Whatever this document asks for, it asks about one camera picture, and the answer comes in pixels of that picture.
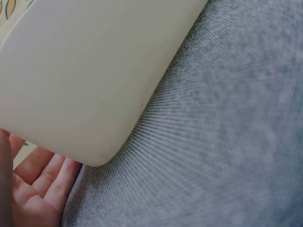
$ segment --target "gray knit fabric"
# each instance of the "gray knit fabric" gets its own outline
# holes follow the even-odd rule
[[[302,227],[303,0],[210,0],[62,225]]]

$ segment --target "skin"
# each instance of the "skin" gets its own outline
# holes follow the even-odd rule
[[[80,164],[37,147],[13,171],[24,140],[0,129],[0,223],[59,227]]]

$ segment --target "white plastic object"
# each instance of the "white plastic object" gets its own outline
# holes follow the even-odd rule
[[[206,0],[35,0],[0,47],[0,127],[90,166],[121,148]]]

